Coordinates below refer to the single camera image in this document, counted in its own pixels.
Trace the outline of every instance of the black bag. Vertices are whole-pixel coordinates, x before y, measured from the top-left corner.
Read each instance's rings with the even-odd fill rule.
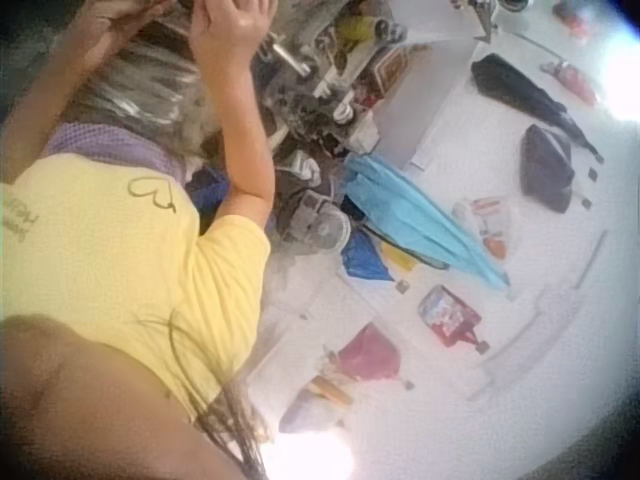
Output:
[[[537,198],[558,213],[571,203],[571,145],[549,130],[531,125],[522,139],[520,185],[522,193]]]

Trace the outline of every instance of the magenta bag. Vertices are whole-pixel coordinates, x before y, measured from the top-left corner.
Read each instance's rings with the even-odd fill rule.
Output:
[[[337,356],[342,373],[354,380],[395,379],[400,372],[400,352],[373,323],[360,330]]]

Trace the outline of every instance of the black umbrella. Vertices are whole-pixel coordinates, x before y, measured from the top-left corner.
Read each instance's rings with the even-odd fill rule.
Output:
[[[567,113],[567,107],[556,102],[500,55],[492,53],[474,62],[471,73],[480,93],[558,127],[576,144],[593,153],[599,163],[604,163],[604,158]]]

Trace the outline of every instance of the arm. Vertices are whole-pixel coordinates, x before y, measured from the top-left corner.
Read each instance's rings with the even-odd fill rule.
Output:
[[[276,5],[275,0],[196,0],[191,32],[194,57],[222,124],[231,180],[218,215],[240,215],[261,228],[273,206],[275,174],[250,64]]]
[[[2,181],[13,183],[42,154],[85,80],[172,0],[87,0],[42,72],[7,118],[0,139]]]
[[[29,478],[242,478],[135,360],[44,317],[0,339],[0,453]]]
[[[53,55],[9,115],[0,143],[2,181],[13,183],[38,159],[67,104],[85,75]]]

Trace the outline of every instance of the blurry brown object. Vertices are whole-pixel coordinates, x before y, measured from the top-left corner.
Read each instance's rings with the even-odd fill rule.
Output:
[[[373,93],[384,97],[409,67],[406,48],[385,49],[374,57],[363,76]]]
[[[344,71],[347,69],[348,57],[347,52],[344,49],[340,49],[336,52],[333,57],[333,62],[336,66],[336,70],[339,75],[342,75]]]
[[[498,260],[507,258],[507,247],[503,241],[494,238],[485,238],[482,243],[484,243],[484,246],[491,252],[491,255]]]

